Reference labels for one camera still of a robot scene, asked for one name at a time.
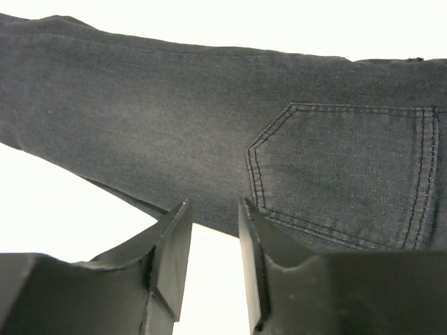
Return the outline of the black denim trousers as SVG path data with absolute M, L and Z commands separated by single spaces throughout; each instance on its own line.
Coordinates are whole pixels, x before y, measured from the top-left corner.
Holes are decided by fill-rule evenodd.
M 1 141 L 152 216 L 314 250 L 446 247 L 446 61 L 287 54 L 1 16 Z

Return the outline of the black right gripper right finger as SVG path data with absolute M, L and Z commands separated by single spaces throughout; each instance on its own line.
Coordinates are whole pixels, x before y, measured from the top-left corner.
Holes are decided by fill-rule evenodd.
M 238 202 L 251 334 L 445 334 L 445 251 L 313 252 Z

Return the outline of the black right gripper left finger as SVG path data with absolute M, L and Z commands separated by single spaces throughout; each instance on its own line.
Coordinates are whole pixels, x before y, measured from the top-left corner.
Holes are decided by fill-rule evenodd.
M 2 334 L 171 334 L 179 320 L 193 207 L 88 262 L 1 255 Z

